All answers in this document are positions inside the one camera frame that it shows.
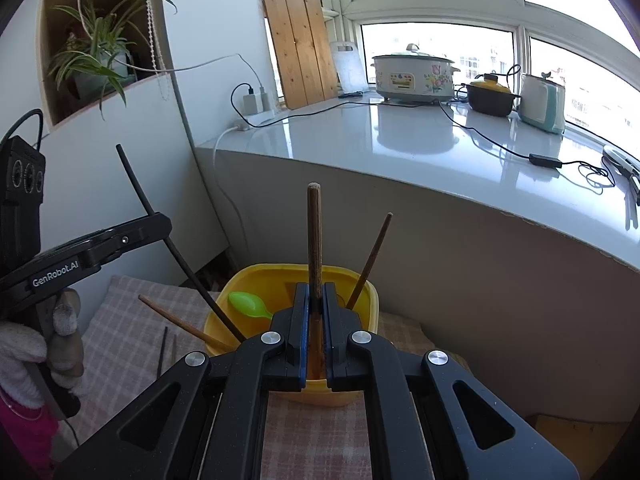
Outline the white gloved hand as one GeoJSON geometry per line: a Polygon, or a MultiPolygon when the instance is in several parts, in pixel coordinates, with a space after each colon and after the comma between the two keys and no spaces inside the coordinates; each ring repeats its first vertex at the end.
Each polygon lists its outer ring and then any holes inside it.
{"type": "Polygon", "coordinates": [[[46,403],[27,370],[27,363],[44,363],[53,381],[64,390],[80,393],[84,376],[84,345],[78,328],[80,298],[65,289],[53,304],[53,333],[46,340],[33,328],[1,323],[1,389],[10,403],[39,410],[46,403]]]}

